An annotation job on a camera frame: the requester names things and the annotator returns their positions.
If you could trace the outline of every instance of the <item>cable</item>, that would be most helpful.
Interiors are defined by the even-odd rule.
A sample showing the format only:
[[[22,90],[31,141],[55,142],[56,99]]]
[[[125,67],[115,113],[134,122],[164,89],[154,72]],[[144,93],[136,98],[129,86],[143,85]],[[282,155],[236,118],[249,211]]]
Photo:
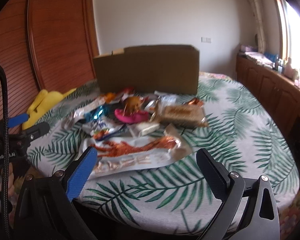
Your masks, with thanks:
[[[1,187],[1,212],[2,224],[8,240],[11,240],[8,213],[8,177],[9,177],[9,136],[8,136],[8,85],[7,77],[0,66],[0,82],[2,90],[2,119],[3,119],[3,141],[4,160],[2,167],[2,187]]]

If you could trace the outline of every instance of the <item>green leaf pattern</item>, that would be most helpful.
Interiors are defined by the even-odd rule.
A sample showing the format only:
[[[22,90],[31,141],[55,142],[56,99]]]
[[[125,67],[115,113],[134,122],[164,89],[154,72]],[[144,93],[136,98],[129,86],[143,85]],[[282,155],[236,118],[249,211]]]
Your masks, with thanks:
[[[87,135],[80,123],[63,130],[61,122],[97,95],[97,82],[88,82],[38,121],[48,122],[51,130],[32,142],[28,159],[45,175],[66,169],[76,157]],[[298,170],[286,141],[258,100],[241,84],[214,78],[201,79],[196,96],[205,101],[209,127],[177,127],[192,147],[189,156],[166,167],[88,180],[78,201],[112,220],[144,230],[200,234],[221,203],[196,164],[195,154],[204,147],[229,171],[248,178],[266,174],[279,209],[291,203],[299,189]],[[193,97],[180,95],[179,100]],[[161,137],[163,131],[161,126],[151,136]],[[238,222],[234,220],[229,229]]]

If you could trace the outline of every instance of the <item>bed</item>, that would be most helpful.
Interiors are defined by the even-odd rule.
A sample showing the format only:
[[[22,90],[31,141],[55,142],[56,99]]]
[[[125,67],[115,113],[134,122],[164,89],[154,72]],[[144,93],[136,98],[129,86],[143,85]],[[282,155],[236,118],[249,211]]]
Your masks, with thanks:
[[[88,82],[38,121],[48,122],[51,129],[48,135],[31,143],[28,158],[45,176],[64,170],[88,137],[79,123],[71,130],[63,130],[62,120],[97,95],[97,81]],[[186,102],[192,97],[181,98]],[[195,153],[204,147],[229,171],[246,178],[258,178],[261,174],[270,178],[284,239],[298,220],[295,217],[299,215],[289,212],[292,207],[296,209],[300,184],[298,169],[282,134],[258,100],[242,84],[225,75],[200,73],[197,97],[205,101],[209,127],[178,128],[192,147],[192,154],[166,167],[88,180],[77,201],[136,228],[175,235],[199,234],[221,204],[195,162]],[[163,130],[161,127],[151,135],[160,137]],[[246,201],[243,199],[229,230],[236,229]]]

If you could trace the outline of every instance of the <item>electrical outlet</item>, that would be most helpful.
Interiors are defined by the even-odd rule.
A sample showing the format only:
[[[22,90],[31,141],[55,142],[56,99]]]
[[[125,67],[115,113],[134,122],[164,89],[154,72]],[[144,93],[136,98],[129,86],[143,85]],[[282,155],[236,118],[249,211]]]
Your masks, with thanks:
[[[211,43],[211,42],[212,42],[212,39],[211,39],[211,38],[206,38],[206,37],[201,37],[201,42],[204,42],[204,43]]]

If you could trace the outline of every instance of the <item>yellow plush toy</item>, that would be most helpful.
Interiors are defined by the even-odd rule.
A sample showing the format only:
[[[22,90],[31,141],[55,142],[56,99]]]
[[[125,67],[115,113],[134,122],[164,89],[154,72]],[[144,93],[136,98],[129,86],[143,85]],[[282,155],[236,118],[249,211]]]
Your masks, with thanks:
[[[65,94],[61,94],[58,91],[48,92],[45,89],[41,90],[27,110],[29,120],[22,124],[22,129],[25,130],[33,126],[40,117],[42,117],[46,112],[48,112],[57,103],[59,103],[62,99],[64,99],[67,95],[71,94],[75,90],[76,88],[71,89]]]

